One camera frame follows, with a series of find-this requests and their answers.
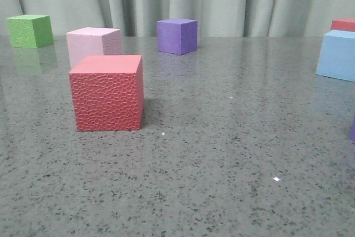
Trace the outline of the blue foam cube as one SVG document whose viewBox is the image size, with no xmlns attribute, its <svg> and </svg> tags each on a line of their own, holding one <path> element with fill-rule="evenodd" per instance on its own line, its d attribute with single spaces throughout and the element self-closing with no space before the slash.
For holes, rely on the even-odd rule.
<svg viewBox="0 0 355 237">
<path fill-rule="evenodd" d="M 331 30 L 323 36 L 316 74 L 354 82 L 354 32 Z"/>
</svg>

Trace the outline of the dark purple foam cube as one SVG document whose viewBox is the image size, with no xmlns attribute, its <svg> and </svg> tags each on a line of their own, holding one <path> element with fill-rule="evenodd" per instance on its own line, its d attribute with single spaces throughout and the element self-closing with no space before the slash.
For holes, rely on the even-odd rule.
<svg viewBox="0 0 355 237">
<path fill-rule="evenodd" d="M 197 50 L 198 21 L 165 19 L 156 22 L 158 51 L 183 55 Z"/>
</svg>

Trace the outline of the large red foam cube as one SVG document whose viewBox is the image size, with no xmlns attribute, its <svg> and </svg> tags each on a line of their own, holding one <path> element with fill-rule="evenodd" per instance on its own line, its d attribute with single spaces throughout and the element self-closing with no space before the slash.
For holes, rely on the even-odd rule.
<svg viewBox="0 0 355 237">
<path fill-rule="evenodd" d="M 78 131 L 140 129 L 141 55 L 87 56 L 69 72 L 69 81 Z"/>
</svg>

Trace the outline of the pink foam cube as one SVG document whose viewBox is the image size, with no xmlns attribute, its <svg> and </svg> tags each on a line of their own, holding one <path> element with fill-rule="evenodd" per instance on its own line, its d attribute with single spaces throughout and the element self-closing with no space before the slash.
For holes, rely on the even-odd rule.
<svg viewBox="0 0 355 237">
<path fill-rule="evenodd" d="M 120 29 L 85 27 L 67 32 L 66 38 L 71 68 L 86 56 L 122 54 Z"/>
</svg>

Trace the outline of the green foam cube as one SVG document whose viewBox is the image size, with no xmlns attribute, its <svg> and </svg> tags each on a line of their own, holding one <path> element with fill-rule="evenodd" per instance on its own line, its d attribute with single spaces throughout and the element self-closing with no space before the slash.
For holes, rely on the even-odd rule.
<svg viewBox="0 0 355 237">
<path fill-rule="evenodd" d="M 9 38 L 15 48 L 40 48 L 54 42 L 50 16 L 21 15 L 6 19 Z"/>
</svg>

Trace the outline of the light purple foam cube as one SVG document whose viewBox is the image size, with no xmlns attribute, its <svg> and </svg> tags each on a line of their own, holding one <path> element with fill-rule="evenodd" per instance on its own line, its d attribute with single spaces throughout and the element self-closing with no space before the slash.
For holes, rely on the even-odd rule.
<svg viewBox="0 0 355 237">
<path fill-rule="evenodd" d="M 355 141 L 355 119 L 353 120 L 350 135 L 349 135 L 350 140 Z"/>
</svg>

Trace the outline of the far red foam cube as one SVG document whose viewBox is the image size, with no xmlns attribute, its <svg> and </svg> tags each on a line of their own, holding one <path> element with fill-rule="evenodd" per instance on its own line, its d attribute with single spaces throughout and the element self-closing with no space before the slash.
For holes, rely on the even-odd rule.
<svg viewBox="0 0 355 237">
<path fill-rule="evenodd" d="M 355 31 L 355 18 L 334 19 L 331 23 L 331 30 Z"/>
</svg>

